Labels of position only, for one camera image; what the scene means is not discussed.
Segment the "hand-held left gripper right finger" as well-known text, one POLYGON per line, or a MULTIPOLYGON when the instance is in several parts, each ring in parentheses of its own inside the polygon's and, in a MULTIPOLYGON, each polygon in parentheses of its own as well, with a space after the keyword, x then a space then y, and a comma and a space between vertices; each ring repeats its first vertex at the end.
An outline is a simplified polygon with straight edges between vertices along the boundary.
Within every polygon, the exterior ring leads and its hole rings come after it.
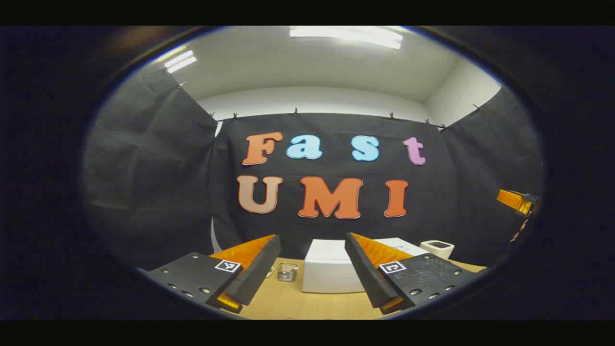
POLYGON ((448 298, 478 276, 432 253, 409 254, 354 233, 344 245, 372 307, 384 315, 448 298))

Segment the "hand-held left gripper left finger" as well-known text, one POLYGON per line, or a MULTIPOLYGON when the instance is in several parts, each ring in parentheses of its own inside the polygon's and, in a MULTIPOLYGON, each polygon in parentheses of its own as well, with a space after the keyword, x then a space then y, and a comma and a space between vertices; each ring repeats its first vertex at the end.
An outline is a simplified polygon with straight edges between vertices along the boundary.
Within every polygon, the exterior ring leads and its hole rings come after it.
POLYGON ((211 255, 190 252, 139 272, 194 305, 240 313, 252 302, 280 252, 281 237, 268 235, 211 255))

